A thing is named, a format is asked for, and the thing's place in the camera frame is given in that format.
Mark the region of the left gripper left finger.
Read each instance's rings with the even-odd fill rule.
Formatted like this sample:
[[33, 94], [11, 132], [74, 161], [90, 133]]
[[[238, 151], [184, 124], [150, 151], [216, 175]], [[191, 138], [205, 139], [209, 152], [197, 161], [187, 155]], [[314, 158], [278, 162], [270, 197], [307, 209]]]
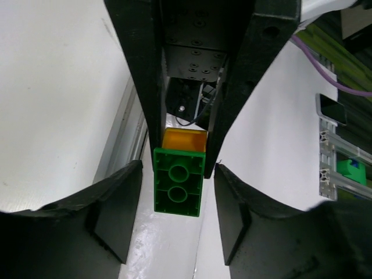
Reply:
[[117, 278], [126, 263], [142, 162], [38, 210], [1, 213], [2, 278]]

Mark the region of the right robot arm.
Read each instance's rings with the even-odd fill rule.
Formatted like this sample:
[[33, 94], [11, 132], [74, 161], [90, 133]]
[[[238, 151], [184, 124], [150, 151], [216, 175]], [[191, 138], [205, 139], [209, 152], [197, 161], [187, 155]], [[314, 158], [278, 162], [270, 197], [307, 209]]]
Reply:
[[355, 1], [106, 1], [149, 131], [160, 147], [172, 81], [216, 83], [205, 177], [224, 139], [291, 35]]

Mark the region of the green plastic part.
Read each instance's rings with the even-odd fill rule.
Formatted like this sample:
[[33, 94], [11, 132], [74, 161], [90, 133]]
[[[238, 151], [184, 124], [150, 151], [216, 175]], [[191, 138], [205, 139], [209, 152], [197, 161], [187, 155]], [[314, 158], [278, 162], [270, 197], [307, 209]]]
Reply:
[[366, 166], [354, 159], [337, 162], [337, 172], [362, 185], [367, 185]]

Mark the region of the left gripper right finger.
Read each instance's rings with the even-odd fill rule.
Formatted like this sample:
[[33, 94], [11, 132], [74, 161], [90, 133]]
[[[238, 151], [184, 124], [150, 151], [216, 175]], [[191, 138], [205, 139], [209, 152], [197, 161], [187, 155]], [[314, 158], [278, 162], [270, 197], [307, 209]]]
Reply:
[[232, 278], [370, 278], [371, 202], [285, 205], [214, 169], [223, 257]]

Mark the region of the smartphone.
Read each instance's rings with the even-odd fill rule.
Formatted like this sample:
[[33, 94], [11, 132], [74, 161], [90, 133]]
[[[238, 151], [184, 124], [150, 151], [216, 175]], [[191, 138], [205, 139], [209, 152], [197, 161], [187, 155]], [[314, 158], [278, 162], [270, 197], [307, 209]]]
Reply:
[[347, 115], [344, 105], [323, 94], [316, 94], [316, 111], [318, 116], [323, 119], [341, 126], [347, 124]]

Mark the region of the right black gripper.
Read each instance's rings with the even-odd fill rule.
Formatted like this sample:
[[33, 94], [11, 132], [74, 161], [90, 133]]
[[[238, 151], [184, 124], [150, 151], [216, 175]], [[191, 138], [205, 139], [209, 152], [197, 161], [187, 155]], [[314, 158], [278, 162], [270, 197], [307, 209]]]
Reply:
[[105, 1], [148, 127], [151, 154], [162, 144], [167, 75], [215, 82], [205, 178], [238, 114], [299, 26], [299, 1]]

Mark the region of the yellow flower lego brick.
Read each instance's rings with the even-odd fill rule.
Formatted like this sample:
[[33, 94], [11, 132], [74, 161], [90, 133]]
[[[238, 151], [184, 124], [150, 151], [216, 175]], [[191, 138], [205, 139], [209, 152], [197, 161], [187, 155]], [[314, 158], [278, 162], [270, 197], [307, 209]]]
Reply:
[[208, 132], [183, 128], [167, 128], [164, 132], [162, 148], [178, 151], [206, 152]]

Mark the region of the green lego brick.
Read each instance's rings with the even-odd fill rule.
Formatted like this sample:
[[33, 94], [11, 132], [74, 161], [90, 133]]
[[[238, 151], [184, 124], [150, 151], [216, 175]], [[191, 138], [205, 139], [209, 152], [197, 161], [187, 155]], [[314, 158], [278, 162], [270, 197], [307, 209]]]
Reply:
[[153, 150], [154, 211], [199, 217], [205, 153]]

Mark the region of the aluminium frame rail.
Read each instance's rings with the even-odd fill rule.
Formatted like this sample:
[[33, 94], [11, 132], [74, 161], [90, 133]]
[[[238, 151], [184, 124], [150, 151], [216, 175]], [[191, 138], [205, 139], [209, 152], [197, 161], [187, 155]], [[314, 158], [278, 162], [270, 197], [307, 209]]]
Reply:
[[343, 104], [317, 93], [319, 116], [319, 195], [330, 200], [371, 199], [367, 169], [371, 153], [337, 134], [346, 127]]

